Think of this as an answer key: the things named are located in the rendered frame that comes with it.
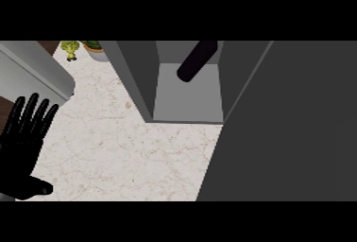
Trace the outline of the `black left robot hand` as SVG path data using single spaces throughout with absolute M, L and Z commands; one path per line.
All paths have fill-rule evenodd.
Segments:
M 53 192 L 50 182 L 32 176 L 38 155 L 59 105 L 49 106 L 38 94 L 21 96 L 0 133 L 0 201 L 25 200 Z

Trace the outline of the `grey open cabinet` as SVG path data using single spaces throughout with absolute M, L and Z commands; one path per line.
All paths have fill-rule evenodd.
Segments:
M 103 41 L 115 73 L 147 123 L 223 124 L 270 41 L 220 41 L 192 81 L 177 77 L 195 41 Z

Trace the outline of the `pale grey appliance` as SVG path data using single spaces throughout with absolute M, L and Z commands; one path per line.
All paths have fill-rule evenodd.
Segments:
M 38 93 L 62 106 L 74 88 L 74 77 L 37 41 L 0 41 L 0 96 L 15 101 Z

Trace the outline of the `yellow-green vegetable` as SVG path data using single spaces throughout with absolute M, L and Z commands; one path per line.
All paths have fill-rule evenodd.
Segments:
M 66 60 L 68 61 L 75 61 L 75 51 L 80 48 L 80 43 L 77 41 L 62 41 L 62 50 L 66 53 Z

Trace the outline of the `green plant in orange pot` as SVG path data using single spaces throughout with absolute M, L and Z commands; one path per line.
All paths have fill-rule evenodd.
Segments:
M 91 51 L 93 53 L 103 52 L 103 48 L 99 44 L 99 41 L 82 41 L 82 45 L 84 45 L 87 51 Z

